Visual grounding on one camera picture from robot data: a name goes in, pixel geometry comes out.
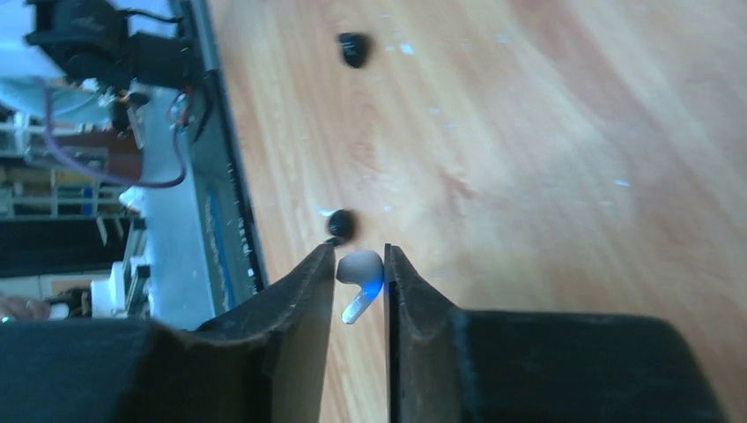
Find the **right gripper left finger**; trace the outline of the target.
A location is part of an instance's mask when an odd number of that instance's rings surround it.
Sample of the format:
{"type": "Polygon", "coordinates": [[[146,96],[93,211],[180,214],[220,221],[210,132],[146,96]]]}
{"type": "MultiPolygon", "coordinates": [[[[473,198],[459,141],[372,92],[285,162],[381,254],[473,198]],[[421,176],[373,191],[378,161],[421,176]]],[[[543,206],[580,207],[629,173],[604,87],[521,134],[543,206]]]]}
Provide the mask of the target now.
{"type": "Polygon", "coordinates": [[[156,320],[1,327],[4,422],[316,422],[335,250],[196,330],[156,320]]]}

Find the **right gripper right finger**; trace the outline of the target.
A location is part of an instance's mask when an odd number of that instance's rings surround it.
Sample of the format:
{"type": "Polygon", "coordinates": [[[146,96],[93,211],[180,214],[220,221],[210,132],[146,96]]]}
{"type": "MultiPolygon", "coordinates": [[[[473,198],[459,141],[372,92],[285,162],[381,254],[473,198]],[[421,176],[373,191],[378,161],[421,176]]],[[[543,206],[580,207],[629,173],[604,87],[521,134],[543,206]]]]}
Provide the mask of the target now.
{"type": "Polygon", "coordinates": [[[456,306],[384,249],[392,422],[723,422],[684,337],[640,315],[456,306]]]}

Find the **white earbud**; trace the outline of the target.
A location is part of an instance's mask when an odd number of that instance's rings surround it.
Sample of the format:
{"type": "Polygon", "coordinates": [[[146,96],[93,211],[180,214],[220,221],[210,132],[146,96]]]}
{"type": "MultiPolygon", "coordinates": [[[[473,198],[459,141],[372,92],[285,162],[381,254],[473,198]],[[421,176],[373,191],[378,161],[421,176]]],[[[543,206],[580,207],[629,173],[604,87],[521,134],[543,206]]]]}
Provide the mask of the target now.
{"type": "Polygon", "coordinates": [[[378,297],[384,282],[384,263],[373,250],[360,250],[344,256],[337,266],[336,278],[346,285],[356,285],[359,292],[342,313],[345,324],[354,324],[378,297]]]}

